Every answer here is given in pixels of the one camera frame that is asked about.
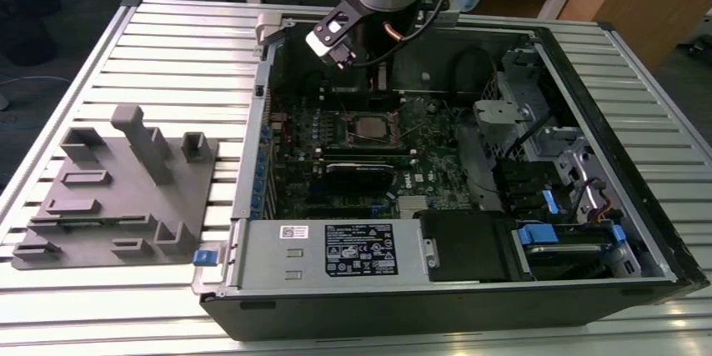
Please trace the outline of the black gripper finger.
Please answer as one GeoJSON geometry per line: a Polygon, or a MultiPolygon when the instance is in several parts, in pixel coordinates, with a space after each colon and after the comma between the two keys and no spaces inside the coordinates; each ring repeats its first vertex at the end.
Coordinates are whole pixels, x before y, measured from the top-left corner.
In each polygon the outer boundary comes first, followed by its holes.
{"type": "Polygon", "coordinates": [[[392,62],[385,60],[380,62],[373,70],[373,89],[380,93],[389,91],[389,77],[392,71],[392,62]]]}

